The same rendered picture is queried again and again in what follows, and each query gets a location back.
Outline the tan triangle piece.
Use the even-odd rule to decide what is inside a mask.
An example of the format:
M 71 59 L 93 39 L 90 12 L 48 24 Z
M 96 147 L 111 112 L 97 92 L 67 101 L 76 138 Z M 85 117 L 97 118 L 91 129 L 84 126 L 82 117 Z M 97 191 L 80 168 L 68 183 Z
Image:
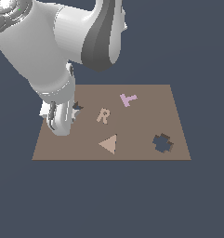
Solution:
M 114 134 L 113 136 L 103 140 L 102 142 L 99 143 L 99 145 L 106 149 L 108 152 L 115 154 L 116 150 L 116 140 L 117 140 L 117 135 Z

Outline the tan letter R piece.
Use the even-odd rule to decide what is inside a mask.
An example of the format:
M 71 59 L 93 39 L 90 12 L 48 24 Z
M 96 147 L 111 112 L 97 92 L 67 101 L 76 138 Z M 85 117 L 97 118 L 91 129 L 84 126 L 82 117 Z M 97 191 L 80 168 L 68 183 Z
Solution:
M 108 117 L 110 116 L 111 112 L 108 109 L 102 108 L 99 112 L 99 116 L 97 118 L 98 122 L 102 122 L 104 125 L 108 124 Z

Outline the brown slotted board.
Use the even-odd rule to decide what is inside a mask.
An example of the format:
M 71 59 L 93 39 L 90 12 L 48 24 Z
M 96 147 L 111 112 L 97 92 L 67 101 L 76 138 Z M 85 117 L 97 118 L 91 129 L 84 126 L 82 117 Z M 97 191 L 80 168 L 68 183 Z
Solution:
M 121 94 L 138 98 L 125 107 Z M 59 137 L 43 124 L 34 161 L 191 159 L 169 85 L 78 85 L 75 101 L 82 110 L 71 133 Z M 111 112 L 107 125 L 97 121 L 102 108 Z M 112 154 L 99 143 L 114 134 Z

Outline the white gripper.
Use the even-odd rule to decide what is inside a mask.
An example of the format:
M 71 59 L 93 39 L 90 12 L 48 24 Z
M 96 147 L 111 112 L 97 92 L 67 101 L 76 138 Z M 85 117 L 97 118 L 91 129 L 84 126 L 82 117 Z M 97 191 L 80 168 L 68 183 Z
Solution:
M 39 115 L 46 118 L 48 128 L 56 136 L 68 136 L 71 124 L 76 120 L 82 107 L 71 98 L 65 103 L 57 104 L 55 101 L 50 103 L 43 102 Z

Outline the pink T-shaped piece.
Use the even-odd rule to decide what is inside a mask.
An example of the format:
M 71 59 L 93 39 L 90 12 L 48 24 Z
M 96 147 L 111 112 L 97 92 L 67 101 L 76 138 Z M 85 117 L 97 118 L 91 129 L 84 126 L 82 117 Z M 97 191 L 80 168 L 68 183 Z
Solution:
M 121 94 L 121 95 L 120 95 L 120 98 L 121 98 L 121 100 L 122 100 L 124 106 L 125 106 L 125 107 L 129 107 L 129 106 L 130 106 L 129 102 L 130 102 L 131 100 L 136 100 L 138 97 L 137 97 L 136 95 L 127 97 L 125 94 Z

